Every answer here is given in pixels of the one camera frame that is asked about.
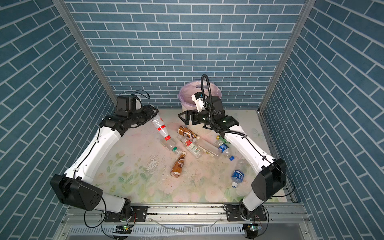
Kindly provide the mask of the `clear bottle red cap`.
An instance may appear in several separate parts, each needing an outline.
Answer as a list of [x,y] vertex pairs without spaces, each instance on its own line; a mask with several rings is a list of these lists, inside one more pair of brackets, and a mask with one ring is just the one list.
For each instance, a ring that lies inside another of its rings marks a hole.
[[152,118],[152,124],[157,129],[158,133],[165,139],[165,141],[168,141],[171,139],[171,136],[169,135],[169,132],[167,130],[167,127],[163,121],[163,119],[160,117],[160,115],[156,115]]

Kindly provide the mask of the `clear bottle red white label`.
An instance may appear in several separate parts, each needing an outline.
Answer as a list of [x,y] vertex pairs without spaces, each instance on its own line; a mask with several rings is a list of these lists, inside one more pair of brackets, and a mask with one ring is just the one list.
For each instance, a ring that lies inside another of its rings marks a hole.
[[192,140],[187,139],[186,137],[182,135],[178,135],[178,139],[181,143],[184,144],[184,146],[187,148],[187,150],[195,157],[199,158],[201,157],[202,153],[201,150],[192,142]]

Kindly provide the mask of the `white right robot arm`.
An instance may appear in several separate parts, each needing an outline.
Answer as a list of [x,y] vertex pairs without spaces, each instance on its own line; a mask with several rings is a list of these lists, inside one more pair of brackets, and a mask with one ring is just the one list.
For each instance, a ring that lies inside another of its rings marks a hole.
[[256,173],[250,193],[240,201],[243,212],[251,213],[286,186],[287,165],[262,150],[244,131],[240,123],[227,115],[219,97],[199,98],[194,109],[183,108],[179,118],[185,125],[203,124],[221,135],[240,152]]

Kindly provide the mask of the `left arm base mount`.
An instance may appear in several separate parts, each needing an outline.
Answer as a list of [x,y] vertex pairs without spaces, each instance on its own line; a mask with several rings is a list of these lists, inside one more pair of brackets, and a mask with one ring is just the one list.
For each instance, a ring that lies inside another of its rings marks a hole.
[[145,222],[148,206],[130,206],[120,213],[107,212],[106,223],[142,223]]

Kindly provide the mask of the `water bottle blue label white cap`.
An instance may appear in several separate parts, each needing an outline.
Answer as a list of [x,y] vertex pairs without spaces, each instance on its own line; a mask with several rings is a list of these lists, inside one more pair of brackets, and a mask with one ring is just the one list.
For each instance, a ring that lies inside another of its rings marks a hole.
[[231,176],[232,187],[234,189],[236,189],[239,186],[239,184],[241,184],[244,181],[246,170],[247,170],[247,161],[244,159],[239,159],[237,161],[237,164]]

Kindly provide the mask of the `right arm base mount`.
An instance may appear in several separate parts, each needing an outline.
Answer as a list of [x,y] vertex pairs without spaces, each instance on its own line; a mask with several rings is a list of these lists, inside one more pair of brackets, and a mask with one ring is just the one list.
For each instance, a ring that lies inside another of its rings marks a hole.
[[253,211],[249,211],[243,205],[224,204],[223,210],[226,213],[227,221],[240,222],[240,221],[266,221],[267,213],[263,206],[259,206]]

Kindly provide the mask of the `brown drink bottle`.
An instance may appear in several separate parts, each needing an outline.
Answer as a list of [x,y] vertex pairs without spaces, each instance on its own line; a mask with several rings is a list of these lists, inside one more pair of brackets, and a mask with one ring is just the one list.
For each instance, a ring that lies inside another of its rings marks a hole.
[[184,162],[186,158],[186,152],[181,151],[181,153],[178,155],[178,158],[175,161],[175,164],[170,172],[171,176],[174,178],[180,177],[183,167],[184,167]]
[[200,139],[200,136],[198,136],[192,130],[190,130],[187,127],[184,127],[184,126],[180,126],[178,128],[178,133],[180,135],[186,137],[187,139],[190,139],[190,140],[193,140],[193,141],[197,141],[197,140]]

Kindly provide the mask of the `white bin with pink liner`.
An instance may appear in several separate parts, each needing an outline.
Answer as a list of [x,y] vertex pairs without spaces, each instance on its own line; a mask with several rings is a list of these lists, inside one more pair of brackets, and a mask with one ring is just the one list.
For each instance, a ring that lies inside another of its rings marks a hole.
[[200,90],[191,95],[196,105],[193,110],[186,110],[178,115],[185,125],[203,124],[204,128],[223,130],[223,121],[226,117],[222,100],[212,93],[211,83],[207,75],[202,75]]

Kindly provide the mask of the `frosted clear tall bottle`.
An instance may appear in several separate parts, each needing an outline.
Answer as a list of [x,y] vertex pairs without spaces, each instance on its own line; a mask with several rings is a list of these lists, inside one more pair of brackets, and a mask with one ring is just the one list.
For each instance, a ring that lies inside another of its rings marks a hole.
[[220,157],[220,151],[217,147],[205,141],[202,138],[196,139],[195,144],[202,149],[209,156],[218,159]]

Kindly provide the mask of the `clear bottle green cap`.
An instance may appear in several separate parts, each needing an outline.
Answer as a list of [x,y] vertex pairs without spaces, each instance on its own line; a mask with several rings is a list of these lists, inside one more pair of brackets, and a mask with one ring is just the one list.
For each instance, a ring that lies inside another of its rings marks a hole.
[[176,154],[177,156],[179,156],[182,153],[182,151],[176,146],[176,143],[172,139],[169,139],[167,141],[165,139],[161,139],[161,144],[167,150],[169,150],[170,152]]

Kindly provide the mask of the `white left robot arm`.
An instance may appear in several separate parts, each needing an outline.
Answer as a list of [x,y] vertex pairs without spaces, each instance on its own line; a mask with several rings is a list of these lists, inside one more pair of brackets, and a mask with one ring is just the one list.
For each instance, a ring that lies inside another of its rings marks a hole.
[[102,119],[95,137],[85,151],[64,174],[52,177],[50,184],[59,201],[86,211],[100,210],[128,215],[129,200],[104,193],[92,183],[106,155],[125,132],[151,121],[158,112],[151,105],[142,105],[136,95],[118,97],[115,112]]

